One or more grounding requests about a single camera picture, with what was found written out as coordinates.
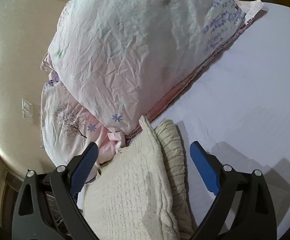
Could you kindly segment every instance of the mattress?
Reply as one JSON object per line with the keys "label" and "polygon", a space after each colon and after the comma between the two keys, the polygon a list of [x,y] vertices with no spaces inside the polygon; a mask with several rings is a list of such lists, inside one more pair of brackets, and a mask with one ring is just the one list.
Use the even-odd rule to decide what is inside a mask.
{"label": "mattress", "polygon": [[[263,172],[280,238],[290,227],[290,8],[265,6],[267,12],[261,12],[237,41],[218,54],[152,125],[164,119],[178,125],[196,226],[214,200],[189,155],[190,144],[197,140],[236,171]],[[227,228],[238,200],[239,196],[226,220]]]}

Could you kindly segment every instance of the silver bolt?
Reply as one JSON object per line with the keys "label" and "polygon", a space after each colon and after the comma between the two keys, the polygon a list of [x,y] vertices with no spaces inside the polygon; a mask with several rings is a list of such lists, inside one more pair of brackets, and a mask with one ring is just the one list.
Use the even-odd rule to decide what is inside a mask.
{"label": "silver bolt", "polygon": [[64,165],[57,167],[57,172],[63,172],[64,170],[66,170],[66,167]]}
{"label": "silver bolt", "polygon": [[256,176],[262,176],[262,172],[261,172],[260,170],[255,170],[255,171],[254,171],[254,174],[255,174]]}
{"label": "silver bolt", "polygon": [[223,166],[223,169],[224,169],[225,171],[231,171],[231,170],[232,170],[232,166],[226,164],[226,165]]}
{"label": "silver bolt", "polygon": [[35,171],[29,171],[27,172],[28,177],[32,177],[35,174]]}

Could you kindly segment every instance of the blue flower print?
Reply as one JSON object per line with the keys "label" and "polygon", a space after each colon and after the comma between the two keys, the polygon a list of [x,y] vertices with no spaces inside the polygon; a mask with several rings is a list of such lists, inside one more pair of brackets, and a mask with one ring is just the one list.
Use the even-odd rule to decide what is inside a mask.
{"label": "blue flower print", "polygon": [[112,114],[112,117],[113,117],[112,119],[115,120],[115,122],[116,121],[120,122],[121,120],[124,120],[124,119],[121,118],[122,116],[118,115],[118,114]]}
{"label": "blue flower print", "polygon": [[88,131],[91,131],[91,132],[94,132],[96,130],[96,125],[95,124],[90,124],[87,126],[87,130]]}

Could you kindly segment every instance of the blue gripper pad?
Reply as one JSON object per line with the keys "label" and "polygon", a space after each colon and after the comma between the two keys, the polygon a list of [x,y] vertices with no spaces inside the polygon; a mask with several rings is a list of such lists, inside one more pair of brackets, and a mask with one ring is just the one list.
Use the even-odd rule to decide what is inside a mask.
{"label": "blue gripper pad", "polygon": [[77,193],[79,193],[86,179],[91,172],[96,160],[98,158],[98,147],[97,144],[94,143],[93,146],[89,149],[89,151],[82,158],[80,163],[77,165],[74,173],[71,177],[71,187],[69,193],[72,197],[75,197]]}
{"label": "blue gripper pad", "polygon": [[207,153],[203,151],[203,149],[201,150],[201,146],[197,141],[190,145],[189,152],[208,191],[213,192],[214,195],[218,195],[221,190],[218,174],[214,171],[211,164],[205,157]]}

